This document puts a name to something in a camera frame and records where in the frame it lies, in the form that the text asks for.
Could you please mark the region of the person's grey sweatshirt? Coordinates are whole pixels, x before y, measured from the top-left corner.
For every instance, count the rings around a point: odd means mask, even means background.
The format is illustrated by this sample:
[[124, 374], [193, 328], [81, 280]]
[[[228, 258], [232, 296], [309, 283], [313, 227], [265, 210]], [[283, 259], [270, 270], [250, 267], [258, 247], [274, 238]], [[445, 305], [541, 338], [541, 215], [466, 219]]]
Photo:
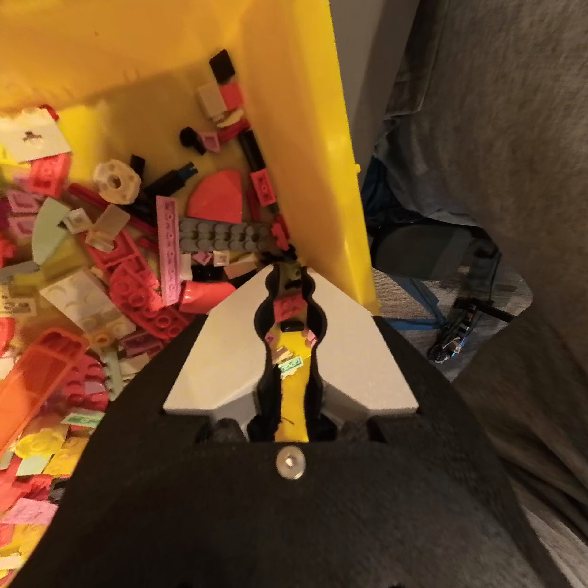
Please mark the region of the person's grey sweatshirt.
[[400, 202], [456, 205], [532, 292], [454, 386], [587, 587], [587, 1], [422, 1], [386, 115]]

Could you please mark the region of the pile of toy bricks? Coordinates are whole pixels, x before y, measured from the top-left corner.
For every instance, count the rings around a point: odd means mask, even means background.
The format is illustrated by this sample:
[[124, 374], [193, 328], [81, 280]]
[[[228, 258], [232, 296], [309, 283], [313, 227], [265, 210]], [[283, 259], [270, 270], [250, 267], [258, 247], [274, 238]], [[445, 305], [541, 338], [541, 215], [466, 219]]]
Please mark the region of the pile of toy bricks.
[[[243, 96], [226, 49], [210, 59], [215, 82], [202, 87], [203, 112], [216, 115], [216, 129], [183, 128], [182, 146], [201, 155], [220, 152], [239, 140], [251, 171], [249, 218], [243, 221], [243, 186], [237, 170], [207, 176], [179, 216], [173, 199], [197, 173], [193, 163], [172, 170], [142, 188], [145, 160], [129, 165], [113, 159], [97, 167], [98, 192], [77, 183], [70, 195], [102, 211], [92, 223], [84, 208], [70, 209], [54, 194], [27, 196], [37, 206], [32, 245], [36, 259], [4, 265], [12, 255], [1, 239], [1, 587], [22, 568], [52, 521], [88, 439], [109, 406], [149, 361], [195, 316], [215, 306], [261, 271], [284, 261], [285, 290], [301, 293], [295, 248], [276, 204], [265, 161], [243, 109]], [[38, 273], [62, 242], [78, 234], [94, 262], [38, 291], [82, 334], [46, 329], [19, 358], [11, 355], [17, 314], [33, 311], [34, 300], [13, 298], [5, 285], [15, 276]], [[279, 346], [278, 332], [301, 332], [311, 349], [316, 341], [302, 318], [276, 323], [274, 310], [266, 342], [282, 378], [304, 364], [302, 356]]]

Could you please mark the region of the black chair base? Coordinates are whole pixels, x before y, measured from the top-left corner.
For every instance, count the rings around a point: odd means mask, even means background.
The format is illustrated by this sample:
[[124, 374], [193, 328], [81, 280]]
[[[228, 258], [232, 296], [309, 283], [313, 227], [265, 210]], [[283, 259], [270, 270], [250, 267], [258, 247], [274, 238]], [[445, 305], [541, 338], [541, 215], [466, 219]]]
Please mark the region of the black chair base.
[[373, 234], [370, 253], [377, 276], [417, 303], [432, 329], [444, 326], [470, 299], [512, 315], [532, 300], [525, 281], [477, 226], [395, 224]]

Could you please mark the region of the yellow plastic bin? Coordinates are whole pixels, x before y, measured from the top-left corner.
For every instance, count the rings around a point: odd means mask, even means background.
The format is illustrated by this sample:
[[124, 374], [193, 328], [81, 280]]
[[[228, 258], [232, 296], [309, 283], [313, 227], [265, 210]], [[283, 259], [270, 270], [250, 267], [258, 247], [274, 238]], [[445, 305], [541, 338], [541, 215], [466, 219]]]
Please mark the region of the yellow plastic bin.
[[[355, 158], [328, 1], [1, 1], [1, 117], [48, 105], [70, 145], [65, 185], [92, 185], [109, 159], [146, 161], [146, 183], [190, 161], [199, 173], [180, 190], [179, 206], [216, 169], [246, 172], [237, 141], [200, 160], [180, 146], [180, 128], [215, 128], [203, 114], [200, 86], [215, 82], [209, 59], [227, 49], [245, 98], [245, 114], [269, 168], [277, 201], [298, 254], [370, 311], [371, 277]], [[10, 587], [246, 586], [228, 567], [213, 570], [221, 546], [271, 557], [276, 586], [315, 580], [342, 585], [350, 573], [319, 570], [327, 547], [302, 539], [311, 523], [336, 530], [343, 503], [328, 482], [342, 482], [344, 458], [365, 447], [338, 442], [304, 447], [298, 481], [276, 472], [274, 443], [196, 443], [203, 419], [168, 417], [157, 406], [154, 428], [175, 442], [160, 472], [155, 433], [132, 433], [132, 417], [149, 391], [166, 384], [163, 364], [191, 346], [198, 319], [147, 365], [114, 402], [107, 423], [83, 437], [64, 503], [97, 522], [77, 530], [57, 512]]]

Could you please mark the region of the red two-stud brick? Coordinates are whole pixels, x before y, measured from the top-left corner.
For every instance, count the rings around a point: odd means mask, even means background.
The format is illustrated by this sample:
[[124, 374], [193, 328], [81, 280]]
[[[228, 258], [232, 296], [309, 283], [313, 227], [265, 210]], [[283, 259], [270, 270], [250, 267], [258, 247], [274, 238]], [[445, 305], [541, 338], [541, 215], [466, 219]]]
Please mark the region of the red two-stud brick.
[[275, 322], [290, 320], [305, 310], [307, 302], [301, 293], [296, 293], [282, 298], [277, 298], [273, 302]]

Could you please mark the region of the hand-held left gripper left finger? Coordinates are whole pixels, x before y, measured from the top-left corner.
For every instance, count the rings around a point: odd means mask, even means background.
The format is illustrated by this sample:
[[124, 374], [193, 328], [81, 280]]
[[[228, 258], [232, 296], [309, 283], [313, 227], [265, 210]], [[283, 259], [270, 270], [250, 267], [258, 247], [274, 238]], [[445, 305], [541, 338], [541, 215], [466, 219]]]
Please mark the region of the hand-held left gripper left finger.
[[278, 287], [279, 267], [267, 266], [209, 312], [163, 405], [167, 414], [231, 419], [249, 437], [261, 412], [258, 386], [266, 365], [272, 370], [270, 327], [258, 312], [266, 302], [273, 310]]

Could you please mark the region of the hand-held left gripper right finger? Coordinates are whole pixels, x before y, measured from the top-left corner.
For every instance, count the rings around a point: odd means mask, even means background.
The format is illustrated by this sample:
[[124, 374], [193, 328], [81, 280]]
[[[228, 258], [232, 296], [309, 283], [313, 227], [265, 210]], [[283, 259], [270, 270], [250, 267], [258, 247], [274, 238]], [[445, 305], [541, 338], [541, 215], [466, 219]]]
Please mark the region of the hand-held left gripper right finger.
[[304, 413], [308, 433], [417, 412], [419, 404], [376, 317], [317, 271], [302, 268], [307, 325], [316, 336]]

